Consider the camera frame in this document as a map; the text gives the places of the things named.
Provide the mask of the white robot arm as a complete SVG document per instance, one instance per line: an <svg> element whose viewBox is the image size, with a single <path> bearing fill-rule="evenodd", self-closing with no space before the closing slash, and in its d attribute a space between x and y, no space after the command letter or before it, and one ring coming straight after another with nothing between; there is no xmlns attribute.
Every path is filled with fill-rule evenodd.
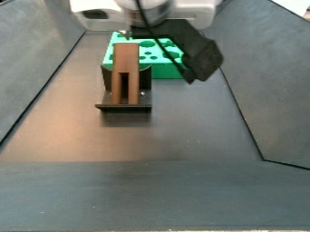
<svg viewBox="0 0 310 232"><path fill-rule="evenodd" d="M88 31L128 31L168 19L186 19L196 29L214 22L223 0L69 0L71 12Z"/></svg>

